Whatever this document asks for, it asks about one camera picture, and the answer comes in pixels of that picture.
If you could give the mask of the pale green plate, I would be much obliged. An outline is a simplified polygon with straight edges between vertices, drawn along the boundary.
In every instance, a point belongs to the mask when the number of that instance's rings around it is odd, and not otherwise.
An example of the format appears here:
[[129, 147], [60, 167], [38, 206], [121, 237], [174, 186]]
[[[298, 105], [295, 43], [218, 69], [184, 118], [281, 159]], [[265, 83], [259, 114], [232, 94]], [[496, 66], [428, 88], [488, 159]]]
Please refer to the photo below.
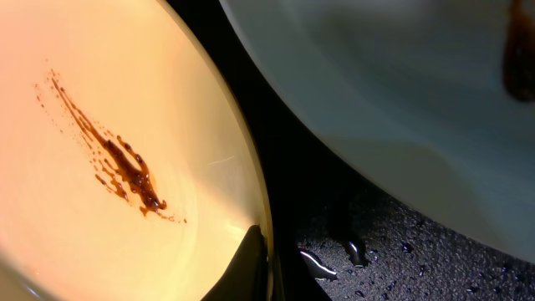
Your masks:
[[502, 79], [531, 1], [225, 1], [285, 105], [391, 196], [534, 259], [534, 105]]

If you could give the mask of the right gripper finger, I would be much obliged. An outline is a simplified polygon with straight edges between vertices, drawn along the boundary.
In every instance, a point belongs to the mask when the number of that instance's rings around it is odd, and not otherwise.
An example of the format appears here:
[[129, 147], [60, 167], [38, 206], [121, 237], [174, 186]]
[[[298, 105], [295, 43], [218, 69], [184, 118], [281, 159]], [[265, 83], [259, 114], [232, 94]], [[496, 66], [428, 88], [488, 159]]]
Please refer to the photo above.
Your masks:
[[268, 254], [259, 225], [250, 226], [227, 269], [201, 301], [266, 301]]

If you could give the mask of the yellow plate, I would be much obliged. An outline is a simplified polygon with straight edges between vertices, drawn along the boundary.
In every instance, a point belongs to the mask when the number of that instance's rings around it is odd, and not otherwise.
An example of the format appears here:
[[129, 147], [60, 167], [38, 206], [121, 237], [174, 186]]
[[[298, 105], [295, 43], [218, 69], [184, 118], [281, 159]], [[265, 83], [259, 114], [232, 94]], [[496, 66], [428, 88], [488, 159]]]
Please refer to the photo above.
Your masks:
[[273, 229], [235, 98], [164, 1], [1, 4], [1, 297], [201, 300]]

